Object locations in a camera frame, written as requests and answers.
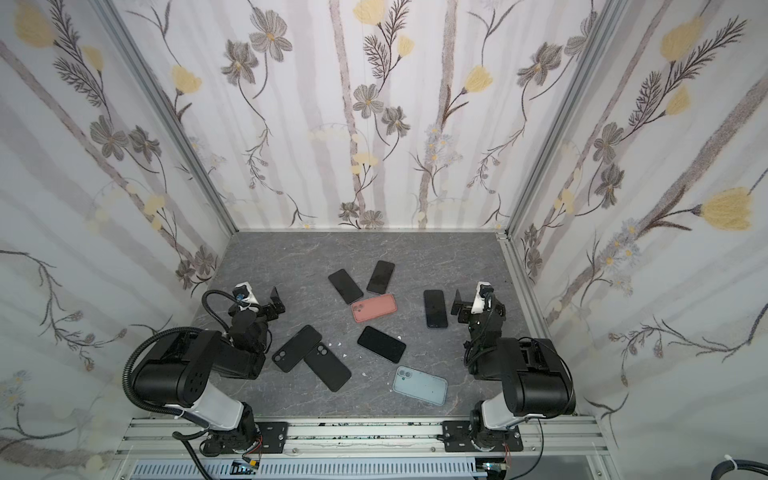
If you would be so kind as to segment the black phone blue edge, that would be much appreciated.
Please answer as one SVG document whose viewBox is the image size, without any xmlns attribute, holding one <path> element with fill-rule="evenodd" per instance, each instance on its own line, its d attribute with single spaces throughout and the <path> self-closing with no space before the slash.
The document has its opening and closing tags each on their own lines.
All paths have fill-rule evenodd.
<svg viewBox="0 0 768 480">
<path fill-rule="evenodd" d="M 406 349 L 401 340 L 370 326 L 363 329 L 357 344 L 393 363 L 401 360 Z"/>
</svg>

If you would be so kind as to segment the pink phone case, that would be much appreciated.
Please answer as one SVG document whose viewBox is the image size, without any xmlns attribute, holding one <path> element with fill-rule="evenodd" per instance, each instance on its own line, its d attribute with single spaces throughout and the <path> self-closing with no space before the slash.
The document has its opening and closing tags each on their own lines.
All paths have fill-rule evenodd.
<svg viewBox="0 0 768 480">
<path fill-rule="evenodd" d="M 392 294 L 384 294 L 353 303 L 351 311 L 356 323 L 364 323 L 395 313 L 397 303 Z"/>
</svg>

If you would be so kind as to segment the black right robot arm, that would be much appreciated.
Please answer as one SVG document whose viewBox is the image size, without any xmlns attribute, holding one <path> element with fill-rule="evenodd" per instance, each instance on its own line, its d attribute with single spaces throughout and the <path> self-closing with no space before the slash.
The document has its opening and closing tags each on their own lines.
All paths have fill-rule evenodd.
<svg viewBox="0 0 768 480">
<path fill-rule="evenodd" d="M 546 338 L 505 337 L 506 307 L 494 288 L 478 284 L 471 301 L 456 295 L 451 314 L 468 327 L 463 364 L 476 380 L 497 381 L 501 392 L 478 402 L 466 427 L 444 427 L 445 446 L 478 451 L 511 450 L 511 437 L 520 424 L 549 420 L 575 411 L 570 369 Z"/>
</svg>

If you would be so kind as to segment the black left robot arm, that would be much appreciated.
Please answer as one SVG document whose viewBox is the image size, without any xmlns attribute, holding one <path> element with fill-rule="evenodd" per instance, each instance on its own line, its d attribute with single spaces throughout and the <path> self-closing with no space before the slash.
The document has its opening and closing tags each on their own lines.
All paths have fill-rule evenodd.
<svg viewBox="0 0 768 480">
<path fill-rule="evenodd" d="M 272 345 L 269 324 L 284 313 L 285 305 L 276 290 L 268 303 L 259 303 L 246 282 L 230 293 L 206 291 L 202 305 L 207 307 L 215 295 L 231 301 L 230 318 L 220 319 L 216 330 L 174 327 L 145 340 L 125 364 L 123 391 L 144 411 L 198 426 L 197 433 L 173 435 L 193 458 L 280 454 L 286 423 L 256 421 L 250 405 L 222 392 L 210 377 L 257 379 Z"/>
</svg>

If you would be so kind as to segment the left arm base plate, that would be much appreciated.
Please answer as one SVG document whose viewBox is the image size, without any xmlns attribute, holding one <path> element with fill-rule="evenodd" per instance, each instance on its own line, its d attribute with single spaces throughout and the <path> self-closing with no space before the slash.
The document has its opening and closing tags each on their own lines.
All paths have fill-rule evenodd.
<svg viewBox="0 0 768 480">
<path fill-rule="evenodd" d="M 230 431 L 213 431 L 199 450 L 207 457 L 230 454 L 281 454 L 287 439 L 287 422 L 259 422 Z"/>
</svg>

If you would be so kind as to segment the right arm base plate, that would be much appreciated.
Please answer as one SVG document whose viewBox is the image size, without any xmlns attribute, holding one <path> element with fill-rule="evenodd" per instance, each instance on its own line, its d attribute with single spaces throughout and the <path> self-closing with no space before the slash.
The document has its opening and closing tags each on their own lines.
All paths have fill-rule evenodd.
<svg viewBox="0 0 768 480">
<path fill-rule="evenodd" d="M 518 427 L 511 430 L 489 430 L 468 420 L 446 420 L 441 423 L 438 439 L 448 453 L 517 453 L 524 450 Z"/>
</svg>

